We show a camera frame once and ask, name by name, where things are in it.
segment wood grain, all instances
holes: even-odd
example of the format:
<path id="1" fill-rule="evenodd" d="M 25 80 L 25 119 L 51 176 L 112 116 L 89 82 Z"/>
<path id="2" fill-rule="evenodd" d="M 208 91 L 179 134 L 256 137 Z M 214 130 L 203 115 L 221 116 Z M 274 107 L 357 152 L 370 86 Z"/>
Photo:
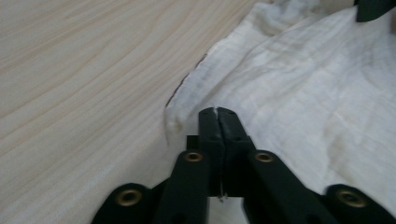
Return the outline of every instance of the wood grain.
<path id="1" fill-rule="evenodd" d="M 166 178 L 163 108 L 253 0 L 0 2 L 0 223 L 89 223 Z"/>

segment white cloth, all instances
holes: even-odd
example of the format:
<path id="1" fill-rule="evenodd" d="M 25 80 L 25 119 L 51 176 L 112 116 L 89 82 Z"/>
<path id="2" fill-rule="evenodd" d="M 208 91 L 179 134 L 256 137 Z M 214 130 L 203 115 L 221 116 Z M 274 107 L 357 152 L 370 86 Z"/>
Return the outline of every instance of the white cloth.
<path id="1" fill-rule="evenodd" d="M 396 41 L 390 15 L 356 23 L 316 0 L 258 3 L 165 109 L 169 147 L 210 106 L 235 111 L 258 149 L 310 189 L 344 183 L 396 215 Z"/>

